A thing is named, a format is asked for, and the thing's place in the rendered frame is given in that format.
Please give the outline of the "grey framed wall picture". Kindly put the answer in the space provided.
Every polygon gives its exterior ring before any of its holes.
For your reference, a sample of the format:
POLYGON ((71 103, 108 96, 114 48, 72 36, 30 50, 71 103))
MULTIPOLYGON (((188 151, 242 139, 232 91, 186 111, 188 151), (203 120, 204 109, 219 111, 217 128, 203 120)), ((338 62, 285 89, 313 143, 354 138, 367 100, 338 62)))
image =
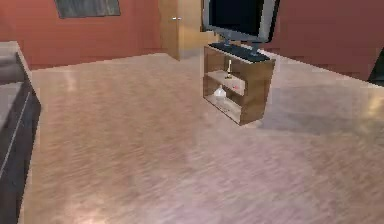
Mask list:
POLYGON ((54 0, 59 17, 86 18, 120 16, 118 0, 54 0))

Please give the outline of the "dark grey sofa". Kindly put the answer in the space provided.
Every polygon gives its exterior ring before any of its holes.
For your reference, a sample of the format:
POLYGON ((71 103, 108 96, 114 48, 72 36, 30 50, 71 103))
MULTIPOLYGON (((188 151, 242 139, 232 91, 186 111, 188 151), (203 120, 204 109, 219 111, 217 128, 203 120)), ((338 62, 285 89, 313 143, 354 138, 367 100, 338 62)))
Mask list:
POLYGON ((40 105, 16 41, 0 42, 0 224, 17 224, 40 105))

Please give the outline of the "brown wooden television stand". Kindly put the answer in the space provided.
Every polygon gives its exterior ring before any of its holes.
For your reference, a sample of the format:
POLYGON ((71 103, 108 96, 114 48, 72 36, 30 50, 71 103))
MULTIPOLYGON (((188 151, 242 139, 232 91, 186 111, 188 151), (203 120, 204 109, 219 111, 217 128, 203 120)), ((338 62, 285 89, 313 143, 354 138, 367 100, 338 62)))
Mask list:
POLYGON ((221 50, 204 47, 203 98, 238 125, 263 118, 272 81, 275 60, 250 63, 221 50), (232 78, 227 75, 228 60, 232 60, 232 78), (214 91, 222 85, 226 98, 217 101, 214 91))

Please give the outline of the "white round vase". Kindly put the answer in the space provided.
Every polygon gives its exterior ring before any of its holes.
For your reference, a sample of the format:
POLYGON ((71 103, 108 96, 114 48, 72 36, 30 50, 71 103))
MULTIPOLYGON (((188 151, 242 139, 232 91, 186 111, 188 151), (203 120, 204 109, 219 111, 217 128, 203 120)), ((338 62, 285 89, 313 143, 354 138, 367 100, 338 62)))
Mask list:
POLYGON ((220 85, 213 93, 215 99, 217 101, 222 101, 226 98, 226 91, 224 90, 223 86, 220 85))

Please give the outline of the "grey flat television set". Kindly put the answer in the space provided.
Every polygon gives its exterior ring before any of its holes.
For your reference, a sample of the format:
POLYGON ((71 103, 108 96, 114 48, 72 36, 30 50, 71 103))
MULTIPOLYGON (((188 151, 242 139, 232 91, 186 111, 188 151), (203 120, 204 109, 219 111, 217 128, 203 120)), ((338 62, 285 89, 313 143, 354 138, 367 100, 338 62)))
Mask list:
POLYGON ((258 45, 272 41, 279 5, 280 0, 203 0, 203 28, 223 38, 210 47, 250 63, 269 60, 258 45))

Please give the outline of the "dark object at wall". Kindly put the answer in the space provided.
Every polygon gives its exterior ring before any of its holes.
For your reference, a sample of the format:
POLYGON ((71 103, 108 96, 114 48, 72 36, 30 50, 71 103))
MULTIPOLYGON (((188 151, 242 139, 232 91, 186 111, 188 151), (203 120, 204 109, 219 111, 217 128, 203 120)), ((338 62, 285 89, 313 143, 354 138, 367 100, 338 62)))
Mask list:
POLYGON ((384 87, 384 47, 382 48, 368 79, 369 83, 384 87))

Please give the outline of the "light wooden room door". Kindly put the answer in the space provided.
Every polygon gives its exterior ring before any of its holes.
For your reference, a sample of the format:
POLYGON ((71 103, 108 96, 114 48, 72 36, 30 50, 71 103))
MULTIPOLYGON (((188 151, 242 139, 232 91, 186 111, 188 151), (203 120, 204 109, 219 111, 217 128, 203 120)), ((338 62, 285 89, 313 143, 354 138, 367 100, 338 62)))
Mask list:
POLYGON ((180 60, 188 50, 198 49, 217 40, 203 29, 204 0, 158 0, 161 50, 180 60))

